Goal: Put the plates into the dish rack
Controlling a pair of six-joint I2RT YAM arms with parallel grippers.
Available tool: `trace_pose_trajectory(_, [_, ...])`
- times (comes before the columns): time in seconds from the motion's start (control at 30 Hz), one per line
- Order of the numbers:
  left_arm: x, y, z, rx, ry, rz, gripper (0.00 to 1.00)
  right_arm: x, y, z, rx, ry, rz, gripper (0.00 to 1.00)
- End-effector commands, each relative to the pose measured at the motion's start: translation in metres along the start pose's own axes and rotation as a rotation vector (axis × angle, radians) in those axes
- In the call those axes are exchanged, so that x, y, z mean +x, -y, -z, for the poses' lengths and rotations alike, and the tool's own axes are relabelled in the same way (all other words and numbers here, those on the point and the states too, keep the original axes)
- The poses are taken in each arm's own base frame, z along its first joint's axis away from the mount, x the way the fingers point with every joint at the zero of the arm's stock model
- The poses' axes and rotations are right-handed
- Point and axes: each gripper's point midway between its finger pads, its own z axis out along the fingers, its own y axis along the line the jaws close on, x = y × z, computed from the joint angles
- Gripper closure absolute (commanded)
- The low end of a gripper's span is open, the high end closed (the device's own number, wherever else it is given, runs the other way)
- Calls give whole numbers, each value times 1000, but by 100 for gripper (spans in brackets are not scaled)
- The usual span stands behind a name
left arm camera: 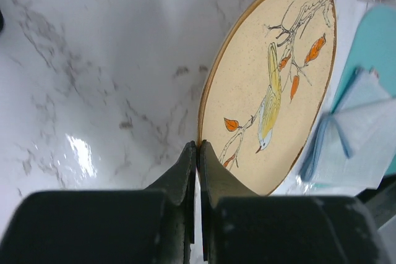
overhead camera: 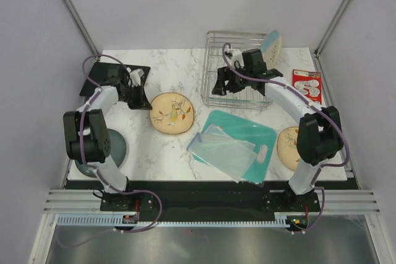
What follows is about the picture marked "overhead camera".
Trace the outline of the blue and beige plate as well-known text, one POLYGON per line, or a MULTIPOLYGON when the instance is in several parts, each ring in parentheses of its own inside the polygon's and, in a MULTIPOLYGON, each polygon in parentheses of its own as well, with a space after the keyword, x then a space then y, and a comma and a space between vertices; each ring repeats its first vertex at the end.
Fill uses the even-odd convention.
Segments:
POLYGON ((259 49, 268 69, 273 69, 277 65, 282 50, 282 38, 277 30, 271 31, 265 36, 259 49))

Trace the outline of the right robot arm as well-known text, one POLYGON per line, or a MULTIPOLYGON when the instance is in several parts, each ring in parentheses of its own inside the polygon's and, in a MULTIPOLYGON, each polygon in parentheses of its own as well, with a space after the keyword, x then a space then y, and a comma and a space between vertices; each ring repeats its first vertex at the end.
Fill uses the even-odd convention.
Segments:
POLYGON ((310 100, 279 70, 268 69, 258 48, 241 51, 225 43, 222 58, 225 66, 217 70, 213 95, 225 96, 250 87, 278 104, 298 123, 296 148, 300 159, 283 202, 289 210, 299 210, 306 203, 305 194, 314 188, 322 168, 327 166, 325 161, 347 147, 338 109, 310 100))

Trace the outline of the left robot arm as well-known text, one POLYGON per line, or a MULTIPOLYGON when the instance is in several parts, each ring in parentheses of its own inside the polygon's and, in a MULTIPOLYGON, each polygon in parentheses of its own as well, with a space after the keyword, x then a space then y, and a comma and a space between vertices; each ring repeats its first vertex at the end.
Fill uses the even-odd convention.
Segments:
POLYGON ((122 210, 133 208, 136 196, 126 190, 128 178, 111 156, 116 146, 111 143, 105 116, 119 102, 131 110, 152 109, 144 90, 150 70, 148 66, 94 63, 80 93, 87 101, 63 115, 68 157, 88 167, 105 192, 116 193, 114 203, 122 210))

